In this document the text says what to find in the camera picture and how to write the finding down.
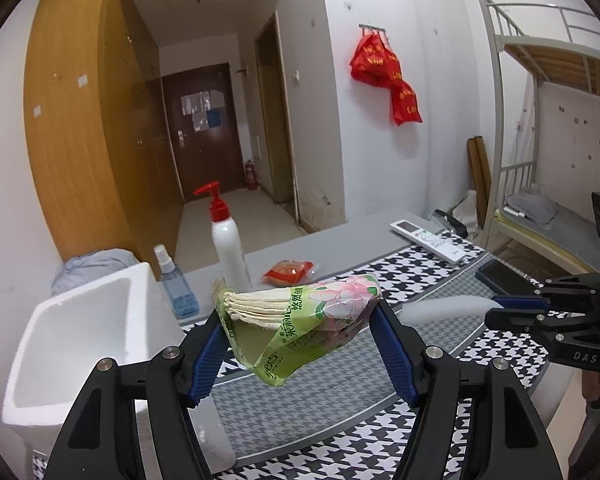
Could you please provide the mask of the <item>person's right hand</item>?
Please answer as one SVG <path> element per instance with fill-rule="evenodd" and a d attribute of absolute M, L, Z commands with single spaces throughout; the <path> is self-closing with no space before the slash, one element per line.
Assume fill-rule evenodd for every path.
<path fill-rule="evenodd" d="M 600 373 L 592 370 L 582 372 L 582 396 L 592 408 L 600 408 Z"/>

